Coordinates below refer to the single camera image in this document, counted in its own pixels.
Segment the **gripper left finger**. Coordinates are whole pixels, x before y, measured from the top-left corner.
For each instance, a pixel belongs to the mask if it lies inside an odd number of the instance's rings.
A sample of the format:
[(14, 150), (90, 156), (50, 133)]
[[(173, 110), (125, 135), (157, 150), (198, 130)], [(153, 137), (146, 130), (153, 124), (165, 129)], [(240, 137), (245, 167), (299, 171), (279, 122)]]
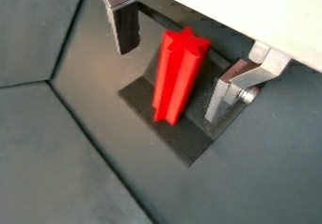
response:
[(118, 52), (130, 53), (140, 46), (140, 2), (137, 0), (102, 0), (113, 26)]

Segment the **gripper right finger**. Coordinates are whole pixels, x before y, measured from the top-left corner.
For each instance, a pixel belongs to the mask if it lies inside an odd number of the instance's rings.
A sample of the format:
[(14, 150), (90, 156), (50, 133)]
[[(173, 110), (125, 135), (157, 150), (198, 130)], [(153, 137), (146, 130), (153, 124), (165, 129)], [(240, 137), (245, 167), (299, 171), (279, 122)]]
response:
[(291, 63), (291, 57), (257, 41), (249, 52), (249, 61), (242, 59), (221, 76), (205, 113), (208, 121), (214, 122), (224, 114), (224, 106), (233, 106), (238, 100), (252, 104), (258, 85), (279, 77)]

